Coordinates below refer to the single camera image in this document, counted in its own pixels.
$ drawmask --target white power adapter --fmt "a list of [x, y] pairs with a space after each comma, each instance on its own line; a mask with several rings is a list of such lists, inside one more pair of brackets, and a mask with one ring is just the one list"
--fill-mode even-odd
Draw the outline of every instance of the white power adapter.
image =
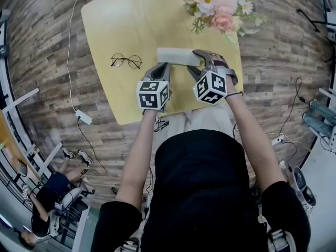
[[77, 109], [76, 111], [76, 117], [84, 121], [87, 125], [90, 125], [92, 123], [92, 118], [86, 115], [84, 112], [80, 111], [79, 109]]

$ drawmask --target wooden floor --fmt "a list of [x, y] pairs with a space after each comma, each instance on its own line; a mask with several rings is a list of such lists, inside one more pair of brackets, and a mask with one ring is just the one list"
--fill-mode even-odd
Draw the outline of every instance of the wooden floor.
[[[75, 9], [69, 69], [73, 102], [93, 117], [93, 124], [81, 125], [82, 130], [108, 172], [106, 176], [99, 176], [94, 171], [86, 174], [88, 184], [96, 190], [88, 202], [100, 206], [114, 198], [111, 187], [119, 186], [124, 161], [139, 125], [118, 125], [102, 90], [80, 13], [83, 5], [90, 1], [78, 0]], [[318, 88], [329, 86], [330, 64], [324, 60], [330, 58], [331, 50], [324, 33], [314, 32], [296, 12], [297, 8], [302, 8], [312, 18], [323, 19], [318, 0], [252, 1], [256, 3], [256, 10], [268, 17], [268, 23], [259, 34], [239, 40], [245, 99], [265, 132], [279, 132], [296, 93], [296, 78], [302, 78], [300, 95], [308, 101], [317, 96]], [[66, 56], [74, 2], [0, 0], [0, 8], [12, 10], [7, 40], [15, 97], [40, 88], [40, 93], [20, 104], [19, 109], [44, 157], [59, 141], [71, 150], [83, 149], [93, 157], [89, 144], [77, 128], [69, 100]], [[301, 116], [307, 109], [307, 105], [297, 100], [283, 133], [309, 147], [313, 134], [301, 124]], [[298, 152], [290, 160], [291, 165], [299, 165], [307, 154], [307, 149], [296, 145]], [[275, 149], [279, 161], [287, 161], [296, 150], [291, 144], [280, 144]], [[52, 165], [57, 167], [61, 158], [59, 153]], [[74, 160], [71, 166], [77, 163], [79, 160]], [[92, 168], [104, 173], [98, 163]]]

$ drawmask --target eyeglasses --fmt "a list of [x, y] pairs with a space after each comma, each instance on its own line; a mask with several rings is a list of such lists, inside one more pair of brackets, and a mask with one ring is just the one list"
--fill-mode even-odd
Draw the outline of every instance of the eyeglasses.
[[130, 58], [124, 58], [124, 56], [120, 53], [116, 53], [111, 58], [112, 64], [111, 66], [121, 66], [123, 62], [126, 60], [128, 61], [129, 67], [133, 69], [140, 69], [142, 64], [141, 58], [138, 55], [132, 55]]

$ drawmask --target seated person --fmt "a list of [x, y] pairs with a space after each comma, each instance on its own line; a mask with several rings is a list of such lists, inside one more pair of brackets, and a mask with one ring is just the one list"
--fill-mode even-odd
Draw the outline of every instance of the seated person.
[[[229, 93], [236, 92], [227, 78]], [[239, 95], [226, 98], [244, 148], [222, 106], [164, 117], [155, 133], [156, 180], [146, 219], [142, 194], [150, 168], [156, 112], [145, 110], [115, 201], [102, 205], [91, 252], [115, 251], [138, 231], [141, 252], [268, 251], [267, 224], [249, 189], [245, 153], [262, 192], [272, 231], [289, 232], [307, 251], [310, 225], [286, 183], [269, 139]]]
[[48, 213], [54, 209], [55, 203], [67, 191], [71, 181], [77, 180], [82, 176], [83, 171], [89, 168], [93, 160], [82, 150], [78, 151], [82, 159], [82, 164], [72, 171], [66, 173], [69, 162], [75, 154], [70, 152], [64, 146], [61, 147], [65, 159], [60, 169], [52, 174], [47, 183], [40, 189], [36, 197], [32, 194], [28, 185], [23, 185], [23, 190], [28, 194], [33, 202], [33, 216], [31, 222], [31, 231], [23, 231], [19, 235], [19, 240], [26, 248], [33, 248], [36, 243], [49, 234], [50, 217]]

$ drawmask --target yellow table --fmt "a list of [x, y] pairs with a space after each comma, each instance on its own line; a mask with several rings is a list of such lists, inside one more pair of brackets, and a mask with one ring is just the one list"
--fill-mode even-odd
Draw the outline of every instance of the yellow table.
[[[82, 8], [94, 64], [119, 124], [141, 120], [136, 87], [145, 72], [156, 65], [158, 47], [203, 49], [223, 55], [236, 71], [237, 89], [243, 90], [237, 35], [223, 35], [214, 28], [205, 28], [199, 35], [191, 34], [193, 17], [183, 4], [183, 0], [94, 0]], [[140, 56], [141, 69], [130, 68], [127, 61], [120, 67], [111, 67], [115, 53], [125, 58]], [[167, 114], [209, 106], [195, 99], [192, 90], [195, 84], [185, 66], [171, 67], [173, 94], [165, 108]]]

